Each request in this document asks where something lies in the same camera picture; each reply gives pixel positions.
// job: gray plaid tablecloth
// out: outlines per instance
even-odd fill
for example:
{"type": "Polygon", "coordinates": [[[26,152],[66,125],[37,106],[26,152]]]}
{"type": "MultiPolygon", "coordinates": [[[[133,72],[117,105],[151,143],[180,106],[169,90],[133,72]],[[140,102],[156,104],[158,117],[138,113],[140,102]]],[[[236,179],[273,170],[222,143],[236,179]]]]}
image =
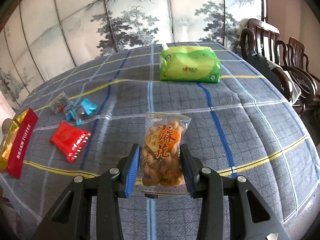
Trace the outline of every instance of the gray plaid tablecloth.
{"type": "MultiPolygon", "coordinates": [[[[31,107],[39,119],[22,176],[14,180],[1,175],[0,181],[22,218],[26,238],[73,176],[100,175],[126,156],[133,143],[143,143],[148,111],[191,117],[183,142],[192,155],[224,176],[246,176],[285,226],[299,219],[319,182],[319,157],[302,121],[241,58],[215,43],[189,45],[215,50],[221,60],[220,83],[159,82],[161,46],[154,45],[87,62],[42,84],[25,100],[21,110],[31,107]],[[98,105],[97,115],[80,126],[92,136],[74,163],[49,142],[64,115],[52,114],[47,105],[61,91],[98,105]]],[[[150,200],[133,192],[119,206],[124,239],[196,239],[199,199],[150,200]]],[[[227,199],[224,210],[228,239],[227,199]]]]}

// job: chair backrest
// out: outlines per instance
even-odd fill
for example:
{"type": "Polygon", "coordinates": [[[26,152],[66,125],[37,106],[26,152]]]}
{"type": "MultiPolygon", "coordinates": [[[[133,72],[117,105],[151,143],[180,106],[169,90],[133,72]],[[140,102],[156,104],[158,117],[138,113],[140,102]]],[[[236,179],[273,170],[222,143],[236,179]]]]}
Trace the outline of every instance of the chair backrest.
{"type": "Polygon", "coordinates": [[[280,51],[277,46],[277,41],[280,37],[279,30],[271,24],[257,19],[249,19],[248,28],[252,29],[254,32],[256,52],[260,53],[268,60],[279,64],[280,60],[278,54],[280,51]]]}
{"type": "MultiPolygon", "coordinates": [[[[301,68],[304,70],[304,64],[303,64],[303,57],[307,56],[304,54],[304,45],[296,40],[294,37],[289,38],[289,46],[288,46],[288,56],[290,59],[290,64],[301,68]]],[[[308,62],[309,60],[307,59],[307,64],[306,64],[306,71],[308,72],[308,62]]]]}

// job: beige wall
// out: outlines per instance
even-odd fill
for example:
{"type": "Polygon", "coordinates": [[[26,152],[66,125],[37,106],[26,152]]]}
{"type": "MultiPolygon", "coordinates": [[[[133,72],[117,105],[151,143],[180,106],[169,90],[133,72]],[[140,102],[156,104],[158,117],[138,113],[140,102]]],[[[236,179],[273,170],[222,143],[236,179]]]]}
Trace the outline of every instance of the beige wall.
{"type": "Polygon", "coordinates": [[[285,43],[294,37],[304,44],[309,71],[320,78],[320,24],[309,6],[304,0],[268,0],[268,5],[268,23],[279,29],[285,43]]]}

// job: red package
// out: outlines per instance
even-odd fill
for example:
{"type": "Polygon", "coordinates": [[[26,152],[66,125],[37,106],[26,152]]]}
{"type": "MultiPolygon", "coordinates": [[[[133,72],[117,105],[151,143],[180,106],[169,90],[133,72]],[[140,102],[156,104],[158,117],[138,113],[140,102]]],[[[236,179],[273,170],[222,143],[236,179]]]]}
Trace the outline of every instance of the red package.
{"type": "Polygon", "coordinates": [[[68,162],[72,163],[77,158],[90,135],[91,133],[62,121],[50,139],[50,142],[55,144],[66,155],[68,162]]]}

